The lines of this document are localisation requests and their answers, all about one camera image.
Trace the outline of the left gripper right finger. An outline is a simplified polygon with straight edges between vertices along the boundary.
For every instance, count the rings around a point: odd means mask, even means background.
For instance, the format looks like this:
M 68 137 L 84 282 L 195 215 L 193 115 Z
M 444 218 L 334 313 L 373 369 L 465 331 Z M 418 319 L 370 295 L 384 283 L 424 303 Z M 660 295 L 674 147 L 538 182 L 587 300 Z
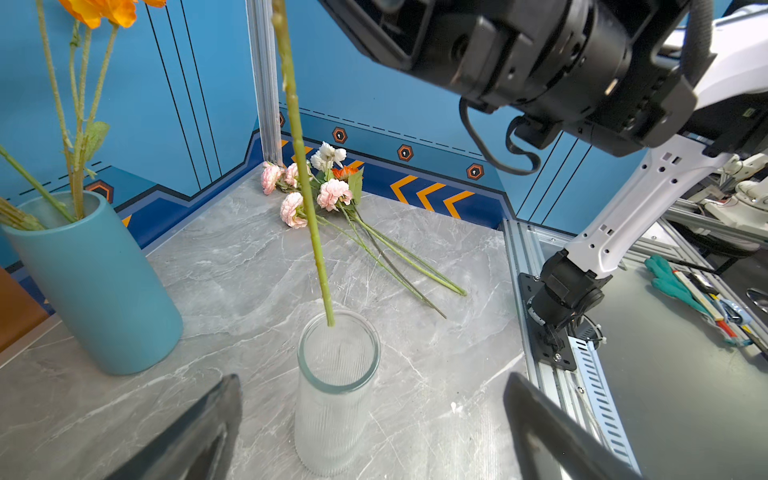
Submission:
M 553 464 L 572 479 L 639 479 L 524 375 L 509 375 L 503 404 L 524 479 L 548 479 Z

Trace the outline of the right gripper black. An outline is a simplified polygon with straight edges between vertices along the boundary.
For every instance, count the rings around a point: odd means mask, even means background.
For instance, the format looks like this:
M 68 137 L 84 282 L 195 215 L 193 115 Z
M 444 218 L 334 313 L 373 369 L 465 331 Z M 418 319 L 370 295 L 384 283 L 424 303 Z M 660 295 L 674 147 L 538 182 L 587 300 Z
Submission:
M 479 100 L 514 45 L 531 62 L 568 1 L 323 1 L 355 48 L 387 68 Z

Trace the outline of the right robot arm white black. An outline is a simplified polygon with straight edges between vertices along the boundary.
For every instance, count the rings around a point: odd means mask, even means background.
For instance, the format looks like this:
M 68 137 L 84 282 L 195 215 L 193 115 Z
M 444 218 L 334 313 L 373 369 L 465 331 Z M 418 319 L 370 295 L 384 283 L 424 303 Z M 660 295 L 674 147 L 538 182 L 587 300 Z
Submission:
M 512 107 L 507 150 L 568 133 L 643 162 L 548 259 L 526 300 L 543 359 L 597 305 L 629 248 L 692 185 L 767 146 L 767 6 L 714 17 L 710 1 L 328 1 L 376 63 L 456 93 L 459 111 Z

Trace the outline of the teal ceramic vase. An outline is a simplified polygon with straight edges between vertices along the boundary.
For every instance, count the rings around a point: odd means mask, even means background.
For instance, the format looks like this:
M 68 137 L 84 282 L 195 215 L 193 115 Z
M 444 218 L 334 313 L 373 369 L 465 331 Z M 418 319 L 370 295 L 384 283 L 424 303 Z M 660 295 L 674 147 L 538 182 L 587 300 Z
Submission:
M 103 372 L 129 375 L 167 357 L 181 314 L 128 228 L 101 195 L 83 195 L 70 223 L 42 197 L 20 205 L 41 231 L 3 227 L 27 273 Z

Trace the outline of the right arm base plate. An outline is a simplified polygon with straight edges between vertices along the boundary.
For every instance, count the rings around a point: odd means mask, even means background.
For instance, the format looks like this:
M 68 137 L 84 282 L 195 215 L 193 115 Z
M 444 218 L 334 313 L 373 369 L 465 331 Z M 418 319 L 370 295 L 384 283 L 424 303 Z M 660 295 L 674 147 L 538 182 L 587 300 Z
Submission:
M 527 273 L 519 273 L 517 280 L 534 360 L 552 368 L 576 371 L 577 363 L 565 329 L 555 330 L 546 325 L 532 309 L 531 301 L 543 283 Z

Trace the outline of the orange poppy flower stem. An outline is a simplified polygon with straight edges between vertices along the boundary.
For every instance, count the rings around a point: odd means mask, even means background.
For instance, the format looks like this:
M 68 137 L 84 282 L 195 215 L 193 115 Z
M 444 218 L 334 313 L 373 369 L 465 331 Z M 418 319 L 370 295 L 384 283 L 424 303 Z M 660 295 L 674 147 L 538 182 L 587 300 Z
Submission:
M 69 194 L 42 193 L 65 223 L 87 215 L 93 163 L 108 159 L 156 180 L 172 144 L 170 102 L 151 13 L 163 1 L 36 1 Z

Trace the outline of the white rosebud flower stem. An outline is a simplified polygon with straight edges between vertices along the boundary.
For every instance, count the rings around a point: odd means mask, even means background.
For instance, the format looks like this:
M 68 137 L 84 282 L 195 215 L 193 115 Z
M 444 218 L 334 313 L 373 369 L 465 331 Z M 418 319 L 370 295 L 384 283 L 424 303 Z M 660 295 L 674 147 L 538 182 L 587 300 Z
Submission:
M 42 231 L 45 226 L 33 215 L 0 198 L 1 223 L 22 231 Z

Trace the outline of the clear ribbed glass vase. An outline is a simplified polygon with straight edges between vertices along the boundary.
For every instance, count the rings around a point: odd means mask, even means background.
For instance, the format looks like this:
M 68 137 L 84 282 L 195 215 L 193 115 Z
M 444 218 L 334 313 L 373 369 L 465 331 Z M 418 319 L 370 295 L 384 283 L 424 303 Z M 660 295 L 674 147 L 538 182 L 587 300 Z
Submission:
M 304 327 L 297 348 L 299 383 L 294 445 L 312 473 L 330 477 L 355 460 L 367 426 L 380 365 L 378 333 L 364 317 L 336 310 Z

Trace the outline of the white pink small flowers stem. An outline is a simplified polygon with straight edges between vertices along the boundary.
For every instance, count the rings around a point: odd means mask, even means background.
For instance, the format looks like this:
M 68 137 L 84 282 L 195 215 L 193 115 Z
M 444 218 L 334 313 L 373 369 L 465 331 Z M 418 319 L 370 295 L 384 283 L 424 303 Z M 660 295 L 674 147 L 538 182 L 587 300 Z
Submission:
M 334 168 L 341 169 L 347 157 L 344 148 L 335 148 L 323 142 L 317 151 L 310 157 L 312 167 L 319 172 L 330 172 Z

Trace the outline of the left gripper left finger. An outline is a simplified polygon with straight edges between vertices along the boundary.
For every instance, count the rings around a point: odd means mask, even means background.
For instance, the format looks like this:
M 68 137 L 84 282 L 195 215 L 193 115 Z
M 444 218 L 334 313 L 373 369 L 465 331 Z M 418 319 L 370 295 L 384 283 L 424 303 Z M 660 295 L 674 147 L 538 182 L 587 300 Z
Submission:
M 242 421 L 239 377 L 221 381 L 110 479 L 225 479 Z

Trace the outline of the pink carnation flower stem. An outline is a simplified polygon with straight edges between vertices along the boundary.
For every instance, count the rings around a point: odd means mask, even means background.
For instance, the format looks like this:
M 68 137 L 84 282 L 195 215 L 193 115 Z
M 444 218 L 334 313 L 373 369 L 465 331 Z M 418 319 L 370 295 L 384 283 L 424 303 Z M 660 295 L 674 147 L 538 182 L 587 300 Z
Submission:
M 317 276 L 320 284 L 322 300 L 325 310 L 325 319 L 328 327 L 335 326 L 335 317 L 328 284 L 326 266 L 322 251 L 322 243 L 318 228 L 318 220 L 314 208 L 314 197 L 312 196 L 310 179 L 308 173 L 307 155 L 305 151 L 303 131 L 301 126 L 299 98 L 297 95 L 297 84 L 295 79 L 295 65 L 292 56 L 291 38 L 287 21 L 286 2 L 274 0 L 272 5 L 271 22 L 274 28 L 277 49 L 281 61 L 281 75 L 283 80 L 283 91 L 286 97 L 286 106 L 288 110 L 289 126 L 294 146 L 295 160 L 298 167 L 299 189 L 302 194 L 304 212 L 307 216 L 307 225 L 310 232 L 311 244 Z

